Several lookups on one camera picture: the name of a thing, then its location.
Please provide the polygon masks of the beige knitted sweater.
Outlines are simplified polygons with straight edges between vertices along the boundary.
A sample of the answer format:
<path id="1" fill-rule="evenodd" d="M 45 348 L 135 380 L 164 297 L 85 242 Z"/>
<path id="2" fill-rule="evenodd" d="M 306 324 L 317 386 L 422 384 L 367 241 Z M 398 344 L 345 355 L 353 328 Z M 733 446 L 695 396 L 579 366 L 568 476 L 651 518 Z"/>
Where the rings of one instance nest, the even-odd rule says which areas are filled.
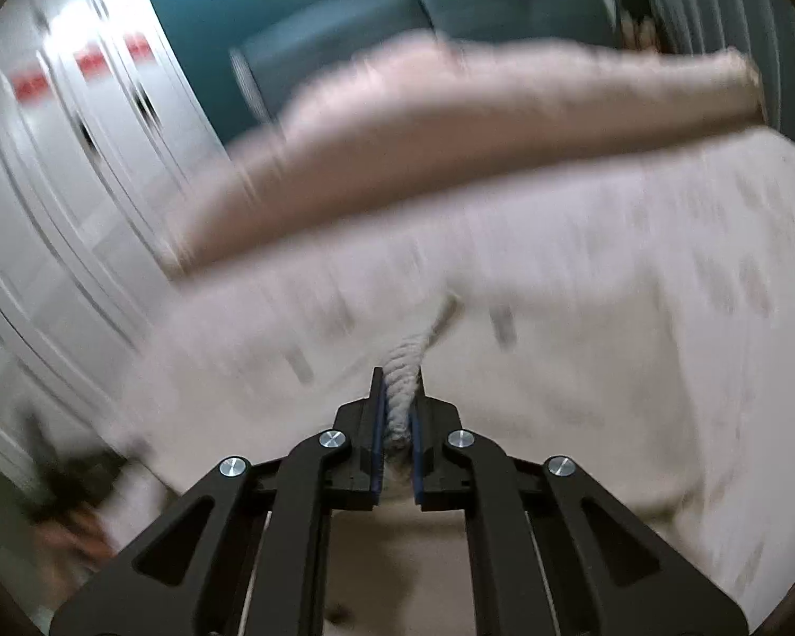
<path id="1" fill-rule="evenodd" d="M 389 456 L 398 456 L 412 446 L 410 409 L 422 382 L 423 359 L 461 313 L 461 307 L 458 296 L 446 294 L 428 322 L 413 329 L 385 356 L 382 366 L 386 388 L 385 451 Z"/>

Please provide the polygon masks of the white panelled wardrobe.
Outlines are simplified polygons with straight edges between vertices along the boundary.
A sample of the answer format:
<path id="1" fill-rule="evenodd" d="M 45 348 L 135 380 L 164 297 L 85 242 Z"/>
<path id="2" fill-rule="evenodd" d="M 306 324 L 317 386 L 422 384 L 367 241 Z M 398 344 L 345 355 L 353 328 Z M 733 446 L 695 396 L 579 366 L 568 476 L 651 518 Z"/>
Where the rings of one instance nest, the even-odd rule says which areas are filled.
<path id="1" fill-rule="evenodd" d="M 24 419 L 96 434 L 165 301 L 169 202 L 218 136 L 151 0 L 0 7 L 0 472 L 25 484 Z"/>

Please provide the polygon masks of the pink pillow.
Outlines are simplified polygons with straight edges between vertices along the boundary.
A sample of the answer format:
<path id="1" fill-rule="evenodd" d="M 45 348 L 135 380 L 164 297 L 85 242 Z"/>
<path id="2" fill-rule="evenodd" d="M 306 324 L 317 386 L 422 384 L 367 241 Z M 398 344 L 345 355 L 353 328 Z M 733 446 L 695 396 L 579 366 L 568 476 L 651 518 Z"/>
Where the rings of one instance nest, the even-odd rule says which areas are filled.
<path id="1" fill-rule="evenodd" d="M 172 208 L 173 279 L 396 202 L 580 156 L 724 134 L 764 117 L 734 49 L 660 55 L 570 40 L 410 32 L 309 77 Z"/>

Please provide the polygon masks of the teal upholstered headboard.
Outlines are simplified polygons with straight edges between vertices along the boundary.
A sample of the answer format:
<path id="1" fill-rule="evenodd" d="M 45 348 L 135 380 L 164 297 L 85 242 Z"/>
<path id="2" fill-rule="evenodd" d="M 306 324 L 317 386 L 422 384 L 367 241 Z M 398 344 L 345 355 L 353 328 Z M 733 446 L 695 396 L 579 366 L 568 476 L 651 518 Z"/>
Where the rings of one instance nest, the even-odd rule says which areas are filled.
<path id="1" fill-rule="evenodd" d="M 616 0 L 321 0 L 232 48 L 232 73 L 255 119 L 271 122 L 319 70 L 418 30 L 468 42 L 622 46 Z"/>

